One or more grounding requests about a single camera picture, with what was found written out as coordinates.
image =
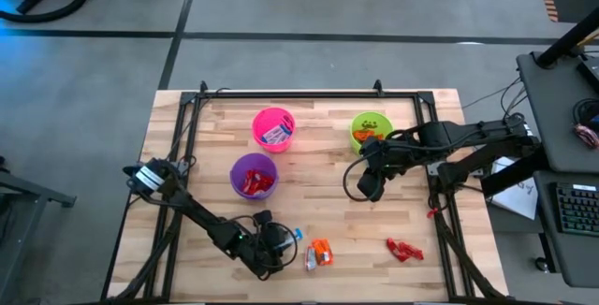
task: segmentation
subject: desk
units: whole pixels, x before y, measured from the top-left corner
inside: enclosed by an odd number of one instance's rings
[[[168,153],[180,97],[179,91],[156,94],[142,161]],[[463,123],[456,90],[435,90],[434,97],[439,120]],[[252,140],[250,125],[268,106],[292,112],[298,132],[287,152],[271,156],[280,175],[273,196],[247,201],[233,192],[228,172],[240,156],[263,152]],[[357,159],[347,129],[352,118],[364,110],[385,113],[397,129],[416,124],[414,105],[405,99],[213,99],[207,104],[197,126],[197,165],[191,169],[188,186],[191,194],[204,207],[227,218],[270,209],[276,221],[300,228],[305,239],[291,266],[261,282],[243,263],[231,261],[216,249],[203,229],[184,219],[171,301],[447,300],[436,231],[426,217],[428,187],[423,168],[389,182],[383,200],[374,204],[351,201],[341,189],[343,172]],[[454,159],[467,153],[462,150]],[[355,187],[360,174],[356,169],[356,174],[350,175],[350,187]],[[491,283],[507,293],[483,196],[464,190],[456,199],[468,253]],[[121,292],[146,260],[157,211],[142,201],[129,209],[109,297]],[[308,273],[302,259],[306,244],[321,237],[330,241],[334,265]],[[400,263],[387,250],[388,237],[420,247],[425,260]],[[455,256],[451,263],[460,283]],[[161,285],[158,280],[155,292]]]
[[[551,169],[599,173],[599,156],[572,133],[572,108],[597,94],[577,71],[581,60],[562,58],[551,69],[539,67],[530,54],[516,59]]]
[[[543,149],[548,167],[533,176],[539,192],[539,205],[544,213],[546,236],[553,244],[555,256],[564,280],[576,287],[599,287],[599,264],[596,250],[599,239],[573,236],[558,231],[555,225],[553,192],[551,182],[596,182],[591,174],[599,173],[599,156],[573,133],[572,107],[584,98],[596,98],[597,93],[577,71],[578,58],[561,58],[555,67],[539,67],[533,57],[517,58],[522,82],[530,99],[531,109],[543,139]]]

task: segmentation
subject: purple bowl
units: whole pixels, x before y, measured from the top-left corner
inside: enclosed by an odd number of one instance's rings
[[[274,183],[268,191],[256,196],[249,196],[243,192],[245,174],[251,169],[257,169],[271,175],[274,178]],[[253,200],[265,199],[269,197],[272,193],[274,193],[274,189],[279,182],[279,175],[277,174],[276,165],[274,165],[268,156],[262,153],[249,153],[242,156],[239,160],[237,160],[235,165],[233,165],[233,168],[229,172],[229,178],[231,179],[231,185],[237,194],[247,199]]]

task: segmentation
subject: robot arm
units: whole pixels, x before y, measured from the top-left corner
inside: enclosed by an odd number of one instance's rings
[[[501,121],[487,123],[466,125],[452,122],[424,123],[407,130],[391,132],[385,140],[370,137],[362,145],[360,154],[363,157],[358,160],[358,162],[368,162],[368,168],[358,182],[359,191],[366,197],[354,199],[376,202],[385,192],[386,180],[393,180],[398,174],[404,175],[412,167],[426,166],[445,160],[462,147],[507,143],[512,146],[504,145],[507,151],[534,144],[529,140],[530,137],[527,133],[524,117],[517,113]],[[441,190],[455,189],[458,184],[466,181],[470,171],[489,164],[500,156],[510,154],[499,150],[484,159],[484,164],[477,161],[476,164],[445,163],[440,165],[438,171]],[[346,182],[346,176],[347,172],[343,179],[344,182]]]
[[[283,251],[288,246],[285,242],[291,230],[284,225],[272,221],[270,211],[262,211],[248,217],[255,223],[254,234],[239,224],[236,219],[227,220],[217,217],[197,203],[181,184],[181,173],[169,161],[152,159],[142,166],[126,167],[124,172],[130,177],[127,186],[133,194],[144,201],[156,205],[164,205],[187,216],[206,230],[212,243],[231,259],[239,258],[256,277],[263,278],[281,271]],[[163,199],[151,197],[154,192],[162,193]]]

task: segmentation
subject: table leg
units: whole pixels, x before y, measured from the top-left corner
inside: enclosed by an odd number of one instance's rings
[[[50,201],[59,202],[63,207],[71,208],[75,205],[76,196],[68,196],[52,189],[42,187],[33,182],[19,179],[13,175],[0,172],[0,187],[6,187],[24,194],[35,194]]]

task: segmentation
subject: orange package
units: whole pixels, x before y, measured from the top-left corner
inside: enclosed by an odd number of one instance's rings
[[[333,251],[327,239],[313,240],[312,246],[316,250],[316,262],[319,266],[333,264]]]

